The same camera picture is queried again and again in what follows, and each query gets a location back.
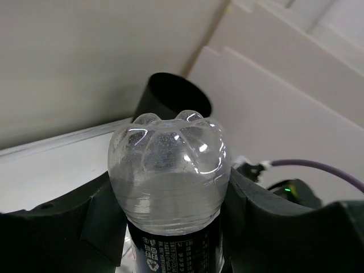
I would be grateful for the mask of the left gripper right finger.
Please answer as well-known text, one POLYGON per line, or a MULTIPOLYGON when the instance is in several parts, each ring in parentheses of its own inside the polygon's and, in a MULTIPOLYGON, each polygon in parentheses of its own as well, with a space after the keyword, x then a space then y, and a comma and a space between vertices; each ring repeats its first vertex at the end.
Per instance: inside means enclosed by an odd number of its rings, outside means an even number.
POLYGON ((236 170, 221 207, 225 272, 362 272, 363 202, 292 203, 236 170))

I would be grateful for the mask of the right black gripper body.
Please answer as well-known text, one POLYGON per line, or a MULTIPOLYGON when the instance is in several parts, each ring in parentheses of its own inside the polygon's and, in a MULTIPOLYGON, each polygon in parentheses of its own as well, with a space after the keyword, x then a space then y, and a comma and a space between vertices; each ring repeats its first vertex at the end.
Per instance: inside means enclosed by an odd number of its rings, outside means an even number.
MULTIPOLYGON (((235 169, 244 177, 259 183, 262 173, 268 170, 268 167, 264 164, 253 165, 242 162, 236 163, 235 169)), ((300 179, 281 180, 266 189, 277 196, 307 208, 318 209, 322 207, 322 201, 314 194, 309 185, 300 179)))

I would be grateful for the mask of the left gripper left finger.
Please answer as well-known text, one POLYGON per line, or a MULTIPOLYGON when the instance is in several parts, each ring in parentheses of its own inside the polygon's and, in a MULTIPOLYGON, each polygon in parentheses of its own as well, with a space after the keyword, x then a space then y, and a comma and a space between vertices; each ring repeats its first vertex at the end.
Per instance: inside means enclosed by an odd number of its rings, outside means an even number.
POLYGON ((115 272, 126 216, 107 173, 32 210, 1 214, 1 272, 115 272))

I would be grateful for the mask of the clear bottle black label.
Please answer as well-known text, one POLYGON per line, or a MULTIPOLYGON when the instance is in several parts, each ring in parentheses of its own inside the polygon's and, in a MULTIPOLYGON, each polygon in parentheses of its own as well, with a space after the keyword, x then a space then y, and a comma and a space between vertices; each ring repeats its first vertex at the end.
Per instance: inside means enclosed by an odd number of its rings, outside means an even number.
POLYGON ((142 114, 114 132, 107 164, 136 272, 222 270, 231 157, 215 119, 192 110, 170 120, 142 114))

